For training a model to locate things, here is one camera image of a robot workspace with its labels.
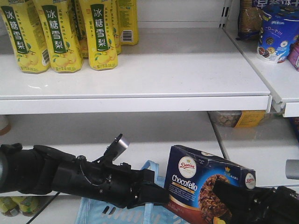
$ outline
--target plastic bottle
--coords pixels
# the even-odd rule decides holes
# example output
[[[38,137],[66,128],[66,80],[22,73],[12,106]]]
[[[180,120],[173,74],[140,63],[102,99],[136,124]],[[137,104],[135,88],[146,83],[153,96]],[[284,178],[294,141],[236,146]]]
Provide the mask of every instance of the plastic bottle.
[[[38,196],[12,196],[11,199],[17,203],[25,216],[33,216],[39,209]]]
[[[10,197],[0,197],[0,212],[4,216],[13,217],[19,214],[19,207]]]

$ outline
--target cookie package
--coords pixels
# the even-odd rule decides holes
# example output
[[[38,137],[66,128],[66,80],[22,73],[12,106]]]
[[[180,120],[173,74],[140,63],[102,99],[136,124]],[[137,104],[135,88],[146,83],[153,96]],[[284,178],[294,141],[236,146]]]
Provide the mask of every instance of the cookie package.
[[[238,36],[241,40],[257,40],[262,27],[263,8],[283,4],[298,7],[297,0],[240,0]]]
[[[256,173],[213,154],[172,146],[164,185],[170,194],[166,208],[191,224],[228,224],[231,212],[213,192],[216,180],[253,189]]]

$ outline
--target black mechanical part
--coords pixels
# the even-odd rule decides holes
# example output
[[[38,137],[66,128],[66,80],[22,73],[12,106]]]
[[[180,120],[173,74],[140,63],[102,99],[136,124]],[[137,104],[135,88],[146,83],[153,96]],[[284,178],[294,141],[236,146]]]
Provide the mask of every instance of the black mechanical part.
[[[287,187],[245,189],[216,181],[213,192],[231,211],[231,224],[299,224],[297,193]]]
[[[128,142],[120,134],[102,157],[88,162],[82,155],[75,157],[47,146],[22,150],[20,143],[1,145],[0,193],[45,195],[54,190],[119,208],[167,203],[168,192],[154,183],[153,171],[112,163],[127,147]]]

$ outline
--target shelf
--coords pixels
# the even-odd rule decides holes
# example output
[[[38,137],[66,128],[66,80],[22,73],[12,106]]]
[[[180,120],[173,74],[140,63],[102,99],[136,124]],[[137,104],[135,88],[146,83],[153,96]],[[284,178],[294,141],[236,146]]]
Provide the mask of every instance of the shelf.
[[[122,133],[131,144],[114,163],[126,162],[132,169],[140,169],[152,160],[160,164],[161,176],[166,175],[172,145],[222,156],[206,112],[28,114],[8,118],[12,129],[0,138],[0,144],[20,142],[24,149],[47,145],[93,161]]]
[[[298,117],[299,73],[288,60],[280,64],[271,64],[260,60],[256,56],[257,41],[236,40],[236,28],[235,22],[230,22],[226,27],[226,32],[271,91],[272,106],[277,112],[284,111],[285,117]]]
[[[216,128],[224,154],[254,169],[257,186],[284,185],[299,192],[299,180],[285,176],[286,160],[299,159],[298,140],[288,119],[273,119],[254,128]]]
[[[0,114],[269,108],[269,89],[220,28],[140,29],[115,69],[85,61],[73,74],[21,73],[0,40]]]

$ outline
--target blue box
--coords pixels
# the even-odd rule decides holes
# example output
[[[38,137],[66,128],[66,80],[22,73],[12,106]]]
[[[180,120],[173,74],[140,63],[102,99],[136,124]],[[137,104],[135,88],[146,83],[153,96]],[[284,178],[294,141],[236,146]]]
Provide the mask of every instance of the blue box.
[[[230,211],[212,191],[216,180],[253,189],[256,173],[216,155],[172,146],[164,185],[170,194],[166,208],[191,224],[229,223]]]

